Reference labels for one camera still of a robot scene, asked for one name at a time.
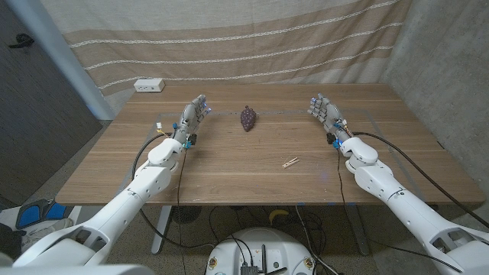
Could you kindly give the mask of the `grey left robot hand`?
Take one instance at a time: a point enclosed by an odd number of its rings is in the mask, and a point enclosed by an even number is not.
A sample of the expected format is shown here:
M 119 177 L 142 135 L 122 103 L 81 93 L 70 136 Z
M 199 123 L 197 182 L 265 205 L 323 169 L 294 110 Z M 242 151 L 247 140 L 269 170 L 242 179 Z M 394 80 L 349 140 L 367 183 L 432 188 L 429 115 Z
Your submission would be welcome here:
M 173 139 L 181 144 L 187 142 L 188 137 L 198 131 L 200 123 L 210 112 L 211 108 L 207 107 L 206 96 L 201 94 L 196 97 L 184 108 L 177 122 Z

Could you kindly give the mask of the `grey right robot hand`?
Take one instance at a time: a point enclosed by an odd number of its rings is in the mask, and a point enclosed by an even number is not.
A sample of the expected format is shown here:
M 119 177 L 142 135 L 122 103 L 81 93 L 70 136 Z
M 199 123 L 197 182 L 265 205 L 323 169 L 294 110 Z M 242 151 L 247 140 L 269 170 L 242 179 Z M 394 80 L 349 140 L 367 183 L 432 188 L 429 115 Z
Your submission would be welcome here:
M 307 112 L 322 124 L 330 144 L 334 142 L 342 144 L 352 137 L 347 121 L 338 107 L 323 94 L 319 93 L 316 97 L 311 98 Z

